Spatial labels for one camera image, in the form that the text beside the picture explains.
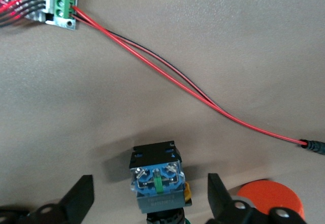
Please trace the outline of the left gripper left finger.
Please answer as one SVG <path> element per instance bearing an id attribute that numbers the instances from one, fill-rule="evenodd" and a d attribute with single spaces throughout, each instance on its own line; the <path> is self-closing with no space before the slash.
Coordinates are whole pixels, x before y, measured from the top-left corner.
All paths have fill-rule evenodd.
<path id="1" fill-rule="evenodd" d="M 40 207 L 25 222 L 82 223 L 93 203 L 93 176 L 83 175 L 58 203 Z"/>

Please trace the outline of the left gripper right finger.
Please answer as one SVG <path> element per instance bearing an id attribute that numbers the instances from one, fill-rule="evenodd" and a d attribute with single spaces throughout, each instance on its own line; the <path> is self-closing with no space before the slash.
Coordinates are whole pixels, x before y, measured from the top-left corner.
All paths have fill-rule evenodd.
<path id="1" fill-rule="evenodd" d="M 207 223 L 252 223 L 253 207 L 240 198 L 232 198 L 217 173 L 208 174 L 208 202 L 213 218 Z"/>

